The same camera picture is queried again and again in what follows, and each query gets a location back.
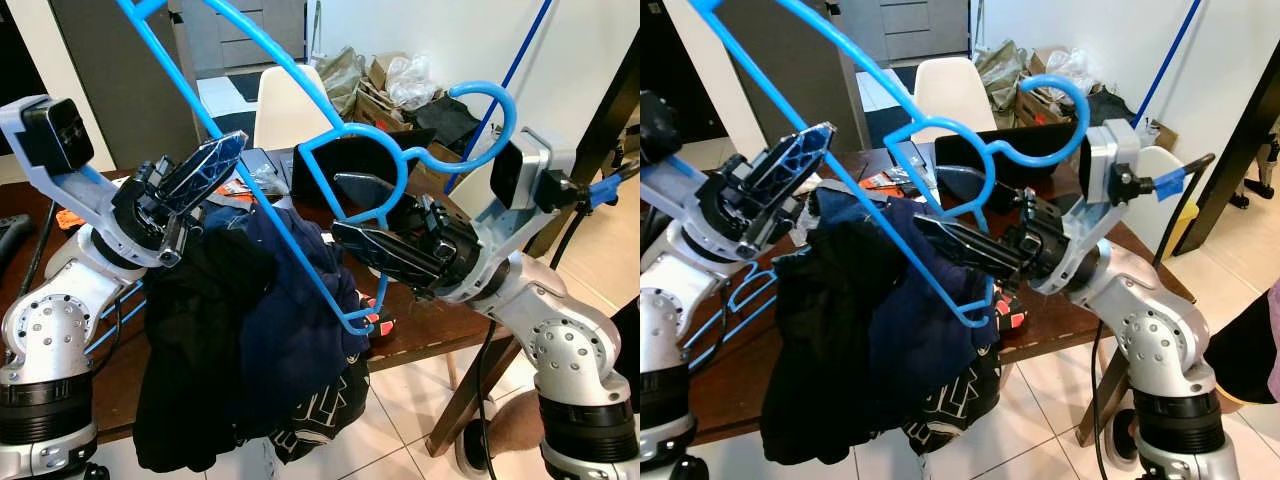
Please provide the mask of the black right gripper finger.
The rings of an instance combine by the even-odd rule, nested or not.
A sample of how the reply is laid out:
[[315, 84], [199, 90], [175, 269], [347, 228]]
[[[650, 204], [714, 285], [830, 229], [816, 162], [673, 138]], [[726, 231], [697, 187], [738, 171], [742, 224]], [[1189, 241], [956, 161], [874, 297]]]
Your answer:
[[361, 209], [375, 209], [392, 201], [392, 205], [401, 198], [396, 195], [396, 187], [378, 175], [361, 172], [342, 172], [333, 177], [334, 184], [340, 192]]
[[915, 215], [915, 228], [948, 261], [984, 273], [997, 282], [1018, 278], [1021, 261], [1018, 253], [955, 219]]
[[334, 239], [360, 262], [413, 288], [431, 284], [431, 264], [397, 234], [376, 227], [332, 224]]
[[940, 188], [959, 201], [973, 201], [986, 184], [986, 174], [972, 166], [938, 165]]

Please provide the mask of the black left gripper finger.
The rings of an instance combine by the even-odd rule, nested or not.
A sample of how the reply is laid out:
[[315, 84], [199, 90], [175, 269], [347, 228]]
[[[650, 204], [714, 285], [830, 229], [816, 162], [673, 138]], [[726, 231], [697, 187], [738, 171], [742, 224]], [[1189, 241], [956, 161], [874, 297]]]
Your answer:
[[233, 131], [197, 147], [184, 161], [160, 179], [160, 205], [168, 211], [191, 211], [232, 174], [248, 142], [243, 131]]
[[765, 200], [782, 201], [803, 192], [836, 132], [832, 123], [822, 122], [783, 137], [765, 155]]

